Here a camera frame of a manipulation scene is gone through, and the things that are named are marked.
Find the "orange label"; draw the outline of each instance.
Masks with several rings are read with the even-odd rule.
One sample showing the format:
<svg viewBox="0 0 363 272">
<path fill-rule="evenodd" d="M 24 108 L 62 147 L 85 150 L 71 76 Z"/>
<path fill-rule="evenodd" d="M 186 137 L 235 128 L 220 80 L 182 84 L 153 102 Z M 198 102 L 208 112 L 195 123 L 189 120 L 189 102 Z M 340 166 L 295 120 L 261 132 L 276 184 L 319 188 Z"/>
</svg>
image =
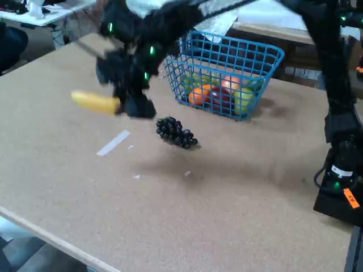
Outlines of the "orange label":
<svg viewBox="0 0 363 272">
<path fill-rule="evenodd" d="M 344 189 L 344 194 L 353 209 L 359 207 L 359 203 L 357 202 L 356 198 L 353 196 L 352 192 L 349 189 Z"/>
</svg>

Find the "white tape strip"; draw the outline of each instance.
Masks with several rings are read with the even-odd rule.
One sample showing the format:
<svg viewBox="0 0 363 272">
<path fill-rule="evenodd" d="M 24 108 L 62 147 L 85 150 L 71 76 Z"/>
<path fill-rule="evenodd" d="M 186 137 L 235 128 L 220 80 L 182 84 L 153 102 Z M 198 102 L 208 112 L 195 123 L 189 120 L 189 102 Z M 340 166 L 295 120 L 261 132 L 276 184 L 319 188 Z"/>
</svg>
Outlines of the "white tape strip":
<svg viewBox="0 0 363 272">
<path fill-rule="evenodd" d="M 119 143 L 121 143 L 127 136 L 130 135 L 130 132 L 127 130 L 123 130 L 119 135 L 114 137 L 112 141 L 110 141 L 107 145 L 102 147 L 100 151 L 97 152 L 97 155 L 104 156 L 108 154 L 111 150 L 113 150 Z"/>
</svg>

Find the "orange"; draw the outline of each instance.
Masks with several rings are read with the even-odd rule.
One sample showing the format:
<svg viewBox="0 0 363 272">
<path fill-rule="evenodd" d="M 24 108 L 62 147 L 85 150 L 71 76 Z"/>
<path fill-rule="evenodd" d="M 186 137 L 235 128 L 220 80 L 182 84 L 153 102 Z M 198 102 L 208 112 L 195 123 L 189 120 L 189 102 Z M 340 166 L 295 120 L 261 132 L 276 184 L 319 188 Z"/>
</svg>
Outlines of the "orange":
<svg viewBox="0 0 363 272">
<path fill-rule="evenodd" d="M 210 91 L 212 90 L 213 85 L 205 84 L 201 88 L 195 88 L 189 94 L 189 103 L 193 105 L 203 105 L 203 102 L 210 100 Z"/>
</svg>

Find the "white sticker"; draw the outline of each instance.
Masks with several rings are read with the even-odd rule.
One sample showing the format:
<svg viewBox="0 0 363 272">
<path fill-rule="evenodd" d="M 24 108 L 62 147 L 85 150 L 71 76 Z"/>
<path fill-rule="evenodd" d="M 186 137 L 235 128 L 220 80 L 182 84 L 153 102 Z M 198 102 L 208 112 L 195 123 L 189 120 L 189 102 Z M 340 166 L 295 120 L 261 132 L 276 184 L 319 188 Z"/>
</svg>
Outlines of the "white sticker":
<svg viewBox="0 0 363 272">
<path fill-rule="evenodd" d="M 336 167 L 335 165 L 333 165 L 331 169 L 334 173 L 341 175 L 343 177 L 351 177 L 353 175 L 353 172 L 347 172 L 347 171 L 341 170 L 338 167 Z"/>
<path fill-rule="evenodd" d="M 121 143 L 126 137 L 130 135 L 130 132 L 127 130 L 123 130 L 119 135 L 114 137 L 112 141 L 110 141 L 107 145 L 102 147 L 100 151 L 97 152 L 97 155 L 104 156 L 108 154 L 111 150 L 113 150 L 119 143 Z"/>
</svg>

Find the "white desk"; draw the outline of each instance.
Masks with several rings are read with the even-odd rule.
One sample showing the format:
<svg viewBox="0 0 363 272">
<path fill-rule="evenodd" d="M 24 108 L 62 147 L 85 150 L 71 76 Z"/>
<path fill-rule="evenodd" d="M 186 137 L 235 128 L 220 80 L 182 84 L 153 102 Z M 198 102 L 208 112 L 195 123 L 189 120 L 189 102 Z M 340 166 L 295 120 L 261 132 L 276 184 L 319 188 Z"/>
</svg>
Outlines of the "white desk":
<svg viewBox="0 0 363 272">
<path fill-rule="evenodd" d="M 46 9 L 50 10 L 50 13 L 45 14 L 43 19 L 37 19 L 30 16 L 29 13 L 18 15 L 4 11 L 0 11 L 0 18 L 32 24 L 39 27 L 54 24 L 56 28 L 52 31 L 52 37 L 54 39 L 54 46 L 57 49 L 64 43 L 63 30 L 59 22 L 67 16 L 80 10 L 87 9 L 95 4 L 96 0 L 67 0 L 66 2 L 55 4 L 54 6 L 45 6 Z"/>
</svg>

